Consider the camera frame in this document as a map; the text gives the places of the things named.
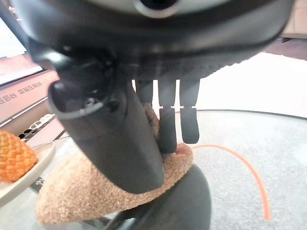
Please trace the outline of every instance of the pineapple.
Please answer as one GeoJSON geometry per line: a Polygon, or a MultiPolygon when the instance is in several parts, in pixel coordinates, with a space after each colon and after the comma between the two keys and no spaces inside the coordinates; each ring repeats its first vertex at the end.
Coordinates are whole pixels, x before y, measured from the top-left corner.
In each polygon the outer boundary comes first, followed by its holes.
{"type": "Polygon", "coordinates": [[[15,182],[35,164],[34,151],[13,134],[0,130],[0,181],[15,182]]]}

